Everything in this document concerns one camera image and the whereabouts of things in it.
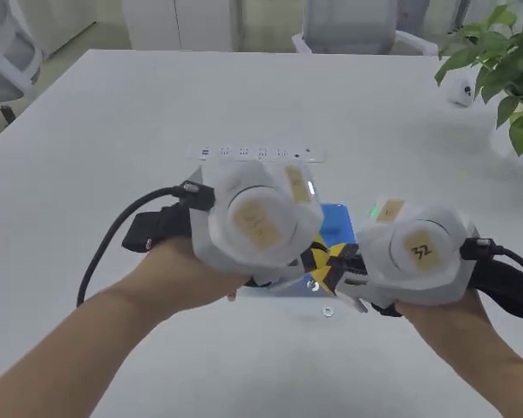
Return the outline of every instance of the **table surface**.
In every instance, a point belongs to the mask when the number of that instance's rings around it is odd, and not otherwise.
[[[322,145],[321,199],[347,205],[355,224],[377,195],[441,201],[523,255],[523,169],[488,147],[493,108],[448,104],[437,68],[432,57],[87,52],[0,135],[0,373],[73,309],[121,209],[198,165],[188,144]],[[138,261],[120,240],[90,293]],[[523,320],[486,306],[523,355]],[[179,314],[135,349],[95,416],[134,415],[494,411],[406,320],[242,297]]]

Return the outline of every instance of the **white cabinet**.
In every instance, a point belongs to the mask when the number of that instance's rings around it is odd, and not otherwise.
[[[14,16],[47,53],[97,21],[95,0],[10,0]]]
[[[122,12],[133,49],[180,49],[174,0],[122,0]]]
[[[135,50],[236,51],[241,0],[122,0]]]

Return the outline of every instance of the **white power strip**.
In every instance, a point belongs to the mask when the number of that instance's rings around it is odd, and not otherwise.
[[[205,145],[188,146],[187,157],[202,161],[208,159],[231,161],[259,161],[278,162],[291,159],[300,159],[305,163],[323,163],[325,152],[321,148],[312,146],[284,146],[275,147],[269,145]]]

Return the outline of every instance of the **gray chair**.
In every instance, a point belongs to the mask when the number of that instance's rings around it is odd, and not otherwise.
[[[306,0],[302,34],[293,43],[301,53],[389,54],[400,42],[437,55],[437,45],[416,36],[429,1]]]
[[[11,124],[16,115],[8,102],[36,98],[43,52],[11,14],[8,0],[0,0],[0,111]]]

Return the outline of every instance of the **forearm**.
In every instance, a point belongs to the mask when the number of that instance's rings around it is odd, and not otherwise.
[[[91,298],[0,378],[0,418],[89,416],[155,325],[121,292]]]
[[[523,418],[523,359],[489,321],[469,316],[453,318],[425,339],[505,418]]]

